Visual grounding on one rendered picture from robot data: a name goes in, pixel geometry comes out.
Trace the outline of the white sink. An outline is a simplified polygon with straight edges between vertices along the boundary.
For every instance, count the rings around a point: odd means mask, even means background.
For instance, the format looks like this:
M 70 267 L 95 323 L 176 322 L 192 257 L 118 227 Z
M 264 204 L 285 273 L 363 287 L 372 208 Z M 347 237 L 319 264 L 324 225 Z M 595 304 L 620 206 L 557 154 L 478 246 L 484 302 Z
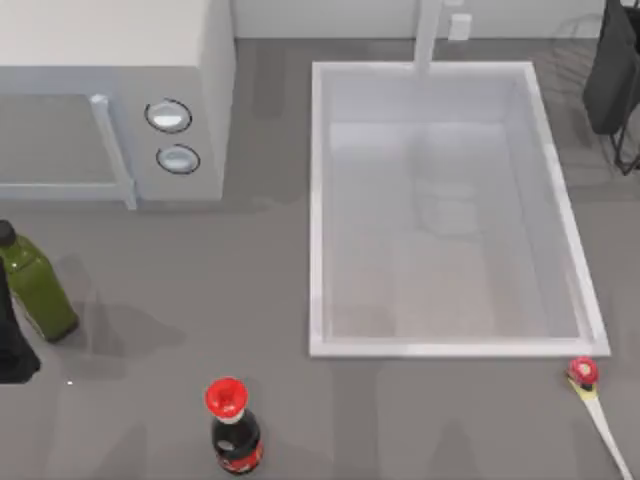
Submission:
M 530 62 L 316 62 L 311 85 L 311 356 L 610 355 Z

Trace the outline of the green bottle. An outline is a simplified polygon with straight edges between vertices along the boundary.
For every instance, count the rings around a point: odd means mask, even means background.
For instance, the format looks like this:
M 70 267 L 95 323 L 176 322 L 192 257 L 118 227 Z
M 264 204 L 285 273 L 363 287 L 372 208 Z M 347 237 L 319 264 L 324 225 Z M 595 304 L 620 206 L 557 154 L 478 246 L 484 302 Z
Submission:
M 78 316 L 47 256 L 5 219 L 0 219 L 0 257 L 13 299 L 44 340 L 57 343 L 78 327 Z

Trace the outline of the tall white tap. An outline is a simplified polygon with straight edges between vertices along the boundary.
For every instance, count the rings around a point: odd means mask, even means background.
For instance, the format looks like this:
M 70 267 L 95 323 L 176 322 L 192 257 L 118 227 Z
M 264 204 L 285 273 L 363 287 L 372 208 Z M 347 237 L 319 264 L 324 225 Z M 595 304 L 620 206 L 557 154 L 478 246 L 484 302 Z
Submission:
M 443 0 L 419 0 L 413 67 L 419 77 L 428 74 L 433 58 Z

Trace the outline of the pale microwave oven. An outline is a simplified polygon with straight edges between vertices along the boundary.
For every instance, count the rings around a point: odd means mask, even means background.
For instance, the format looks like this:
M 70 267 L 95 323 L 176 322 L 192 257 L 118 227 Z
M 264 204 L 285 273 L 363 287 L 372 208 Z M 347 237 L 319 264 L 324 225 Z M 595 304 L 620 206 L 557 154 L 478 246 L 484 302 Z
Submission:
M 0 0 L 0 200 L 124 203 L 89 102 L 103 94 L 137 208 L 218 201 L 235 73 L 230 0 Z M 165 98 L 187 130 L 147 123 Z M 174 144 L 198 153 L 194 173 L 156 163 Z

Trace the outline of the round microwave knob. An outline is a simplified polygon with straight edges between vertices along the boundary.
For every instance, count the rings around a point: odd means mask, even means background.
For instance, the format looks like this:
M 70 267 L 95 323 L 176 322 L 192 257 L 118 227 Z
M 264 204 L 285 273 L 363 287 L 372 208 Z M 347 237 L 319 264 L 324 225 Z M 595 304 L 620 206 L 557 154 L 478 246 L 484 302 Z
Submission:
M 183 132 L 192 123 L 192 114 L 189 108 L 180 101 L 169 98 L 147 104 L 144 109 L 144 117 L 152 128 L 167 134 Z
M 201 164 L 198 153 L 183 144 L 161 148 L 155 155 L 156 163 L 166 172 L 174 175 L 190 175 Z

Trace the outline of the dark cola bottle red cap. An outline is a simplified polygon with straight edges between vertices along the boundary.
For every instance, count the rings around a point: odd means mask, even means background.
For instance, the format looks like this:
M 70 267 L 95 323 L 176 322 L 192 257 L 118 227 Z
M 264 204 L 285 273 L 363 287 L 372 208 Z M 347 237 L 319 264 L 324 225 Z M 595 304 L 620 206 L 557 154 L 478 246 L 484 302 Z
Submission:
M 264 457 L 264 443 L 245 384 L 231 376 L 218 378 L 206 389 L 204 403 L 213 416 L 211 439 L 220 467 L 236 476 L 255 470 Z

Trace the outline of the white wall socket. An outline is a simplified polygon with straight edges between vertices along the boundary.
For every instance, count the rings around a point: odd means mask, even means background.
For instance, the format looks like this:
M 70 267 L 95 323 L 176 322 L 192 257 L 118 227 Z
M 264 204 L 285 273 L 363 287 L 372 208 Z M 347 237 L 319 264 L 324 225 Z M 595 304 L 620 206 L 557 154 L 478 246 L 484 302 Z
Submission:
M 456 13 L 450 17 L 448 40 L 467 41 L 471 36 L 472 15 L 467 13 Z

